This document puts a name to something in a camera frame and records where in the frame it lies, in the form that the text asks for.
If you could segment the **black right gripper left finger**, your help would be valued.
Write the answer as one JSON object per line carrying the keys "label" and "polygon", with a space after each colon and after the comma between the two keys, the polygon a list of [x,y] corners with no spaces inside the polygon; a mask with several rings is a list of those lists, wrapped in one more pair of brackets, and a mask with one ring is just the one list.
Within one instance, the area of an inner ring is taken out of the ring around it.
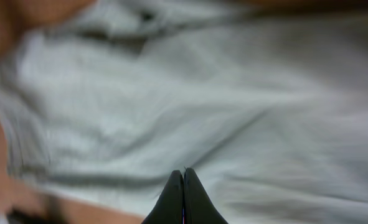
{"label": "black right gripper left finger", "polygon": [[142,224],[183,224],[183,178],[172,171],[158,201]]}

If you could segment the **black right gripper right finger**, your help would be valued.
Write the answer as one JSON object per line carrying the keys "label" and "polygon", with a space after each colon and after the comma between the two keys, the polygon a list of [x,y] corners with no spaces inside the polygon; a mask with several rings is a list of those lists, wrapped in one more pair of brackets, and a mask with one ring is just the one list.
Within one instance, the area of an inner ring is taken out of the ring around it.
{"label": "black right gripper right finger", "polygon": [[192,168],[184,173],[184,221],[186,224],[228,224]]}

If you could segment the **khaki shorts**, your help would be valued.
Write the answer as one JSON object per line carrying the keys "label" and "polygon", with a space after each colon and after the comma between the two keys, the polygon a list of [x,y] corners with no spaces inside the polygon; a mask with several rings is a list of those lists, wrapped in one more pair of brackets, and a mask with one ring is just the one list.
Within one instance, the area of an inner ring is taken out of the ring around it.
{"label": "khaki shorts", "polygon": [[368,223],[368,9],[98,1],[0,58],[9,173],[147,215],[193,168],[229,223]]}

